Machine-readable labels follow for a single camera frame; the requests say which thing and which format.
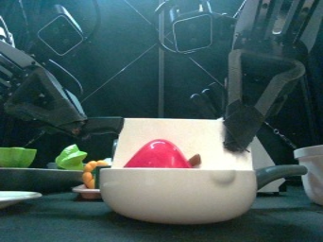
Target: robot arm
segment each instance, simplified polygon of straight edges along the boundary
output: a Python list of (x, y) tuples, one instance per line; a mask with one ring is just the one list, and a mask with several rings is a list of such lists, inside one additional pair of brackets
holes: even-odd
[[(245, 150), (265, 119), (280, 110), (305, 67), (321, 23), (323, 1), (245, 0), (228, 58), (224, 147)], [(243, 103), (243, 77), (265, 78), (257, 101)]]
[(0, 101), (6, 114), (36, 122), (49, 132), (73, 137), (118, 134), (121, 117), (88, 118), (77, 98), (48, 70), (5, 41), (0, 41)]

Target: black table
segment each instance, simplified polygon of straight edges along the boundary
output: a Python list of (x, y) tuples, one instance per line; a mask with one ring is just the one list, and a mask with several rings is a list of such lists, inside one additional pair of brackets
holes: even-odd
[(164, 225), (113, 213), (101, 200), (57, 193), (0, 210), (0, 241), (323, 241), (323, 207), (301, 186), (259, 195), (240, 217), (206, 225)]

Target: black cable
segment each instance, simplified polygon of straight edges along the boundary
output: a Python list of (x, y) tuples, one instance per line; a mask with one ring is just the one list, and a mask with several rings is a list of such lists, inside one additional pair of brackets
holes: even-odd
[[(154, 25), (154, 28), (158, 32), (158, 27), (157, 27), (157, 24), (158, 24), (158, 16), (161, 14), (162, 11), (165, 11), (165, 9), (173, 4), (173, 0), (166, 0), (165, 2), (162, 2), (156, 10), (154, 10), (154, 14), (153, 14), (153, 25)], [(184, 55), (184, 54), (192, 54), (194, 53), (194, 51), (185, 51), (185, 52), (177, 52), (174, 51), (173, 49), (170, 49), (158, 39), (158, 36), (157, 36), (157, 44), (158, 44), (158, 47), (166, 51), (166, 52), (170, 52), (173, 54), (177, 54), (177, 55)]]
[(54, 67), (57, 67), (66, 74), (66, 76), (74, 81), (74, 83), (76, 83), (76, 85), (78, 87), (80, 95), (82, 95), (82, 87), (81, 87), (81, 84), (80, 84), (78, 80), (76, 79), (76, 77), (52, 59), (48, 59), (48, 62), (52, 63), (54, 65)]
[(101, 12), (100, 12), (100, 6), (97, 3), (97, 0), (92, 0), (92, 3), (93, 3), (94, 11), (96, 11), (96, 24), (94, 24), (94, 27), (93, 27), (90, 33), (86, 35), (86, 37), (84, 37), (85, 42), (90, 42), (90, 39), (93, 38), (93, 36), (101, 26)]
[(20, 10), (21, 10), (21, 15), (22, 15), (24, 24), (25, 24), (26, 38), (24, 39), (24, 43), (21, 44), (22, 49), (25, 50), (26, 46), (28, 46), (28, 41), (32, 39), (32, 34), (30, 34), (30, 30), (29, 30), (29, 21), (28, 21), (28, 18), (26, 18), (22, 0), (18, 0), (17, 2), (18, 2), (18, 7), (20, 7)]

